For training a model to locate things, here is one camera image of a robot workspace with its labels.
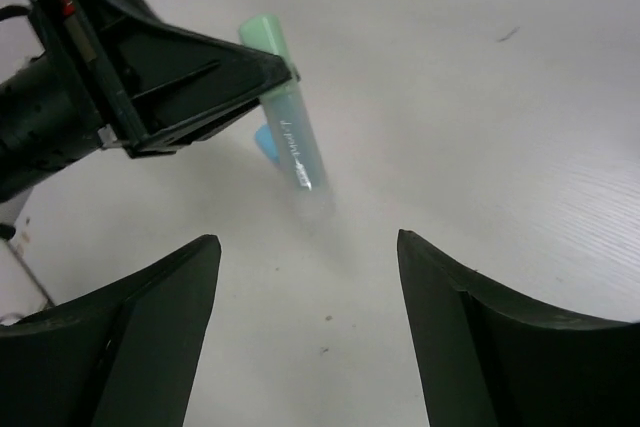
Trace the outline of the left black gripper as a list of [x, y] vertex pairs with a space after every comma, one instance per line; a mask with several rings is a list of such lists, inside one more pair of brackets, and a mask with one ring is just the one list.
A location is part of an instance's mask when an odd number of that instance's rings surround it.
[[1, 83], [1, 199], [106, 146], [171, 155], [254, 109], [293, 74], [285, 60], [160, 20], [143, 0], [29, 0], [43, 51]]

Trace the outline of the blue highlighter pen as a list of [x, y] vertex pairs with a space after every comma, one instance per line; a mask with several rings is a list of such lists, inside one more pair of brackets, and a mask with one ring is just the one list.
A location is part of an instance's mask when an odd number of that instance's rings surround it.
[[276, 167], [280, 166], [278, 148], [267, 124], [262, 125], [254, 134], [254, 141], [262, 154]]

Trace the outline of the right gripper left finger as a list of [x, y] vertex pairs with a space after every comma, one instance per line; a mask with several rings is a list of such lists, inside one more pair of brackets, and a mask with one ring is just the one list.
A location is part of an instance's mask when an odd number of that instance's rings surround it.
[[2, 425], [183, 425], [220, 260], [218, 238], [203, 235], [2, 327]]

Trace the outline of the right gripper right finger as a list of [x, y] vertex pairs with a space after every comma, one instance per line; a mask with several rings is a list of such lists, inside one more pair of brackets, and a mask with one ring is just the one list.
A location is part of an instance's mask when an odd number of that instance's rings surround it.
[[635, 426], [639, 327], [562, 309], [412, 231], [399, 274], [433, 426]]

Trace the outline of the green highlighter pen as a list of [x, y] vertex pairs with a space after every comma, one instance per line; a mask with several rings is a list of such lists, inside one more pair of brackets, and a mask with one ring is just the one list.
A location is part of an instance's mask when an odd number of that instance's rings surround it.
[[284, 60], [292, 75], [285, 84], [260, 97], [282, 172], [300, 192], [326, 189], [326, 170], [278, 17], [255, 16], [244, 22], [238, 33], [243, 45]]

